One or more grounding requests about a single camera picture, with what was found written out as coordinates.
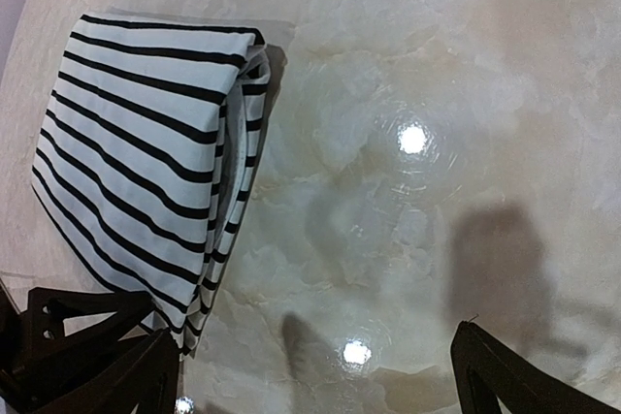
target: marble surface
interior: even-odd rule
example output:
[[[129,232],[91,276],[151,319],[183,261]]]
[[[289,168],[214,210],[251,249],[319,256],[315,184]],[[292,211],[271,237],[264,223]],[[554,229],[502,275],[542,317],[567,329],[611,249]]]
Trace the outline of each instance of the marble surface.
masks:
[[[0,88],[0,276],[98,289],[29,188],[85,10],[256,24],[286,56],[184,393],[202,413],[459,412],[476,322],[621,407],[621,0],[28,0]]]

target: black stripe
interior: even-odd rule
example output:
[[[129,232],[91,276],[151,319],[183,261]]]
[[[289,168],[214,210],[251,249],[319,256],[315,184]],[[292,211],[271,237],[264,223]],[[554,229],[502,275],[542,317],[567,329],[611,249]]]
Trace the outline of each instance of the black stripe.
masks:
[[[205,316],[208,316],[210,315],[210,312],[212,312],[212,309],[208,305],[203,303],[203,299],[201,298],[201,313]]]
[[[267,84],[244,84],[242,86],[242,93],[245,96],[260,96],[268,92]]]
[[[181,84],[180,82],[160,80],[158,78],[146,77],[144,75],[127,72],[119,68],[111,67],[110,65],[106,65],[104,63],[99,63],[93,60],[88,60],[84,57],[80,57],[79,55],[75,55],[69,50],[65,50],[65,52],[63,53],[63,57],[80,63],[85,67],[92,68],[93,70],[99,70],[101,72],[123,78],[124,80],[134,81],[145,86],[154,87],[156,89],[161,89],[163,91],[172,92],[174,94],[179,94],[182,96],[192,97],[194,99],[200,99],[201,101],[207,101],[217,105],[222,104],[222,101],[224,101],[224,98],[226,97],[226,94],[223,94],[219,91],[213,91],[211,89],[192,86],[190,84]]]
[[[263,46],[265,44],[265,40],[258,29],[241,26],[205,26],[150,21],[126,21],[120,19],[97,18],[89,15],[82,15],[82,18],[80,19],[88,23],[105,24],[107,26],[117,26],[124,29],[172,29],[178,31],[212,31],[214,33],[253,34],[255,46]]]
[[[108,130],[113,135],[119,137],[124,140],[126,143],[133,145],[137,149],[141,150],[147,155],[150,155],[154,159],[159,160],[163,164],[166,164],[175,174],[185,181],[189,181],[192,183],[210,183],[213,180],[213,171],[210,172],[196,172],[194,170],[187,169],[182,164],[180,164],[172,155],[160,149],[159,147],[155,147],[152,144],[147,143],[140,138],[132,135],[131,133],[123,130],[122,128],[114,125],[110,121],[102,118],[94,111],[90,111],[89,109],[85,109],[81,105],[72,101],[71,99],[67,99],[62,94],[58,94],[56,90],[52,90],[51,96],[56,99],[57,102],[62,104],[63,106],[68,107],[72,111],[76,111],[80,115],[92,120],[97,123],[99,126]]]
[[[240,224],[228,222],[226,224],[226,227],[224,227],[224,231],[226,233],[230,233],[231,235],[235,235],[237,232],[240,231]]]
[[[184,206],[177,204],[175,201],[173,201],[166,195],[166,192],[160,186],[138,175],[137,173],[132,171],[129,167],[127,167],[120,161],[113,158],[113,156],[107,153],[102,148],[101,145],[87,138],[82,133],[79,133],[78,131],[74,130],[72,127],[70,127],[69,125],[67,125],[60,119],[58,119],[58,117],[50,109],[46,110],[46,116],[48,116],[55,123],[56,127],[58,127],[60,130],[62,130],[63,132],[67,133],[69,136],[73,137],[74,139],[80,141],[84,145],[90,147],[92,150],[97,152],[99,156],[101,157],[101,159],[104,162],[106,162],[109,166],[111,166],[113,169],[115,169],[117,172],[119,172],[120,174],[122,174],[123,176],[125,176],[127,179],[137,184],[138,186],[146,189],[149,193],[156,196],[162,202],[164,206],[166,206],[168,209],[170,209],[175,214],[181,217],[191,218],[195,220],[207,220],[207,218],[209,217],[208,208],[184,207]]]
[[[80,201],[84,207],[92,212],[92,214],[97,218],[97,223],[101,227],[102,231],[106,235],[108,235],[108,237],[112,239],[116,244],[121,246],[126,251],[130,252],[132,255],[136,256],[137,259],[149,264],[150,266],[158,269],[159,271],[174,275],[177,278],[181,278],[191,284],[195,284],[198,281],[200,275],[184,269],[183,267],[176,266],[175,264],[171,264],[162,260],[161,258],[144,250],[138,244],[133,243],[129,239],[124,238],[122,235],[116,232],[110,225],[106,223],[97,206],[56,171],[53,164],[48,159],[47,155],[41,149],[38,148],[36,150],[36,154],[48,166],[48,169],[56,182],[75,199]]]
[[[203,288],[207,288],[210,291],[215,291],[217,289],[217,283],[212,282],[207,279],[207,277],[203,278]]]
[[[181,332],[183,332],[183,327],[177,327],[176,325],[173,325],[173,323],[171,322],[171,319],[168,317],[168,315],[166,315],[164,313],[164,311],[158,307],[156,307],[153,312],[155,312],[157,315],[159,315],[164,322],[166,323],[166,325],[168,327],[170,327],[170,329],[173,331],[174,334],[180,334]],[[148,334],[152,334],[153,332],[155,332],[154,329],[147,327],[145,324],[143,324],[142,322],[140,324],[138,324],[138,326],[143,329],[145,332],[147,332]]]
[[[228,255],[224,255],[224,254],[222,254],[221,252],[219,252],[217,250],[214,250],[212,252],[212,259],[214,259],[219,264],[224,264],[228,257],[229,257]]]
[[[177,133],[180,133],[190,140],[200,143],[200,144],[213,144],[217,141],[217,131],[201,131],[197,130],[193,126],[190,126],[182,121],[176,120],[171,116],[165,115],[164,113],[159,113],[147,107],[140,106],[134,102],[128,101],[127,99],[123,99],[122,97],[116,96],[111,92],[105,91],[98,86],[90,84],[88,82],[78,80],[76,77],[72,77],[71,75],[67,75],[64,72],[59,72],[58,77],[62,80],[70,82],[74,86],[80,87],[85,91],[96,94],[97,96],[105,99],[106,101],[112,102],[113,104],[117,104],[124,109],[132,111],[133,113],[137,113],[149,120],[153,120],[160,125],[166,126]]]
[[[262,124],[263,118],[259,118],[257,120],[247,120],[245,122],[245,128],[247,131],[258,131],[261,129]]]
[[[199,243],[199,242],[187,241],[185,239],[180,238],[178,235],[176,235],[173,232],[169,232],[167,230],[164,230],[163,228],[158,227],[155,224],[155,222],[153,221],[153,219],[151,217],[149,217],[146,213],[142,212],[141,210],[131,206],[130,204],[128,204],[125,201],[123,201],[122,199],[120,199],[115,193],[110,191],[104,185],[104,183],[102,182],[101,178],[93,170],[90,170],[80,160],[76,159],[74,156],[72,156],[71,154],[69,154],[68,152],[63,150],[62,147],[60,147],[56,143],[56,141],[53,138],[53,136],[50,133],[48,133],[48,131],[46,131],[45,128],[41,129],[41,136],[49,141],[49,143],[53,147],[54,151],[56,152],[56,154],[61,159],[63,159],[65,162],[67,162],[68,164],[72,165],[77,170],[82,172],[84,175],[86,175],[90,179],[92,179],[95,182],[95,184],[97,185],[97,187],[99,188],[99,191],[101,191],[101,193],[104,196],[104,198],[106,198],[106,200],[110,204],[114,205],[119,210],[122,210],[127,215],[132,217],[134,220],[136,220],[136,221],[146,225],[155,235],[158,235],[161,238],[165,238],[165,239],[169,239],[170,241],[174,241],[175,243],[177,243],[182,248],[187,249],[188,251],[191,251],[191,252],[201,253],[201,252],[205,251],[205,245],[206,245],[205,242]]]
[[[127,46],[125,44],[114,43],[104,39],[89,38],[76,31],[69,36],[77,41],[98,46],[100,48],[110,48],[123,53],[132,55],[146,55],[152,57],[168,57],[178,58],[180,60],[189,60],[192,62],[210,62],[219,65],[234,65],[242,68],[245,64],[245,58],[237,53],[221,53],[221,52],[201,52],[199,50],[188,50],[183,48],[139,48],[135,46]]]
[[[251,80],[258,80],[261,77],[261,65],[259,64],[256,67],[254,67],[252,70],[250,70],[249,72],[246,72],[246,75]]]
[[[194,335],[194,336],[200,336],[201,335],[201,331],[198,330],[196,327],[194,327],[194,324],[192,324],[192,321],[189,319],[189,317],[185,318],[185,327],[190,330],[190,332]]]
[[[237,200],[245,202],[245,201],[248,200],[249,197],[250,197],[250,192],[249,191],[240,191],[238,193],[238,195],[237,195]]]
[[[86,229],[78,221],[78,219],[69,210],[67,210],[67,208],[65,208],[65,206],[60,204],[60,202],[54,197],[53,194],[51,194],[51,191],[49,190],[48,185],[44,181],[44,179],[43,179],[42,175],[39,173],[39,171],[37,171],[37,169],[33,167],[32,168],[32,172],[35,175],[35,177],[39,179],[39,181],[41,182],[41,185],[43,186],[43,188],[45,189],[46,193],[48,194],[49,199],[54,203],[56,208],[58,208],[58,210],[60,210],[62,212],[62,214],[74,226],[74,228],[76,230],[78,230],[82,234],[82,236],[90,243],[90,245],[93,247],[93,249],[95,250],[97,255],[99,257],[101,257],[101,259],[103,259],[104,262],[106,262],[112,269],[114,269],[114,270],[116,270],[116,271],[118,271],[120,273],[124,273],[124,274],[126,274],[128,276],[131,276],[132,278],[136,278],[143,285],[145,285],[150,290],[150,292],[153,295],[155,295],[157,298],[161,299],[162,301],[170,304],[171,306],[175,307],[181,313],[184,314],[184,313],[187,312],[187,305],[183,305],[182,303],[180,303],[177,300],[175,300],[173,297],[168,296],[166,293],[163,293],[163,292],[159,291],[157,288],[151,287],[150,284],[144,278],[142,278],[139,274],[137,274],[135,271],[132,271],[131,269],[128,269],[127,267],[123,266],[122,264],[119,264],[118,262],[115,262],[108,254],[106,254],[106,252],[104,250],[102,250],[101,247],[99,247],[99,245],[97,244],[97,241],[95,241],[94,236],[92,234],[90,234],[88,229]],[[52,222],[54,223],[54,225],[56,226],[58,231],[61,232],[62,236],[67,240],[67,242],[69,242],[69,244],[72,244],[68,240],[67,236],[63,233],[63,231],[60,228],[60,226],[55,222],[55,220],[53,219],[53,216],[50,214],[50,212],[48,212],[48,215],[52,219]],[[74,251],[78,250],[75,247],[75,245],[73,245],[72,249],[74,249]],[[86,260],[83,258],[83,256],[79,256],[79,257],[82,258],[82,262],[85,265],[88,264],[86,262]]]

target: striped napkin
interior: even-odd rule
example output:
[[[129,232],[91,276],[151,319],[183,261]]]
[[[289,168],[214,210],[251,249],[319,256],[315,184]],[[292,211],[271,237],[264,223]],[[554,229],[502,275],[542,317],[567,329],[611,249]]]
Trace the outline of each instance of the striped napkin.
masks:
[[[244,215],[270,68],[261,33],[89,13],[63,54],[33,187],[113,291],[149,291],[146,329],[198,344]]]

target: folded towel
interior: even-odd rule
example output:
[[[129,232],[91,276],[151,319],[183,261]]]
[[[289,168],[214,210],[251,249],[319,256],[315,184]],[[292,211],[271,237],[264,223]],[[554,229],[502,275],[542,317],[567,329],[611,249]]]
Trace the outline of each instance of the folded towel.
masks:
[[[198,344],[244,214],[270,69],[256,29],[87,14],[51,92],[33,187],[113,291],[147,290],[147,329]]]

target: marble table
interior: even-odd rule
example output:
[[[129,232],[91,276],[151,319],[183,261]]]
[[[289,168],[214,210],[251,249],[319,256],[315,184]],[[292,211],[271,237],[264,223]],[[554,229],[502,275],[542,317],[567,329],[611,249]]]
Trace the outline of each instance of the marble table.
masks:
[[[286,58],[183,393],[200,412],[457,413],[476,322],[621,407],[621,0],[28,0],[0,87],[0,277],[100,290],[29,186],[86,10],[258,25]]]

